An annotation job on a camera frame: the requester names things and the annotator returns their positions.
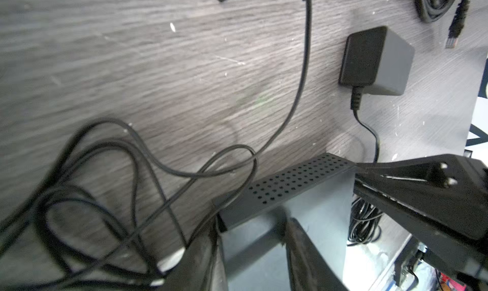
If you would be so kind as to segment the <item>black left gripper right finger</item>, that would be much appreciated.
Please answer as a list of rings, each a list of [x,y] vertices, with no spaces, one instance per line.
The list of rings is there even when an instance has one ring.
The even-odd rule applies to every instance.
[[[346,290],[325,262],[299,221],[289,218],[285,226],[288,276],[291,290]]]

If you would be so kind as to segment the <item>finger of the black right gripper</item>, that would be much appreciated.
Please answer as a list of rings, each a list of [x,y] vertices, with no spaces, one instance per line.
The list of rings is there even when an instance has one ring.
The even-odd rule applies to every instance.
[[[443,154],[357,167],[354,193],[359,196],[377,192],[392,198],[487,199],[487,167],[465,156]]]
[[[458,280],[487,279],[487,242],[471,241],[360,182],[355,193],[372,203],[428,248],[426,261]]]

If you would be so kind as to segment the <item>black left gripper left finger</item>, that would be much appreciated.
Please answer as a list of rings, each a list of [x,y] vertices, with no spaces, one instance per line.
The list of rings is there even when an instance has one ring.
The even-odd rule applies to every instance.
[[[160,290],[212,290],[218,236],[213,219],[197,234]]]

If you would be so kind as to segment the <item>black rectangular box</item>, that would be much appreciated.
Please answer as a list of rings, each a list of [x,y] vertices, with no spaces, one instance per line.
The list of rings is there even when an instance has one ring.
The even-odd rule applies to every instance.
[[[283,237],[296,219],[342,280],[356,165],[324,153],[254,181],[217,216],[228,290],[290,290]]]

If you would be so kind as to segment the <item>black power adapter with cable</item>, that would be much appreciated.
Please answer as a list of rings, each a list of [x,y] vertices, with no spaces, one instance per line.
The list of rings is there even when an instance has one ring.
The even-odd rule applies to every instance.
[[[77,145],[93,128],[102,124],[118,125],[128,132],[130,141],[120,138],[101,139],[76,151]],[[142,240],[142,232],[167,213],[175,227],[179,221],[172,205],[199,179],[228,174],[246,165],[251,166],[249,176],[236,190],[231,199],[238,198],[249,187],[258,170],[261,150],[244,144],[241,149],[250,153],[248,159],[225,169],[211,170],[211,165],[228,153],[238,150],[234,144],[212,156],[196,172],[172,169],[159,161],[147,147],[142,137],[128,123],[118,118],[98,118],[84,124],[63,147],[39,186],[34,192],[1,222],[1,253],[5,254],[28,228],[33,228],[49,258],[60,269],[62,276],[52,282],[10,285],[10,290],[157,290],[169,277],[149,254]],[[85,188],[72,183],[72,175],[93,157],[108,151],[121,151],[132,163],[131,228],[127,228],[111,211],[100,204]],[[185,185],[171,197],[162,196],[162,204],[143,221],[137,218],[137,192],[140,172],[146,169],[157,190],[161,184],[156,170],[186,179]],[[67,245],[49,227],[48,212],[63,203],[76,203],[100,218],[117,246],[104,257],[93,257]]]

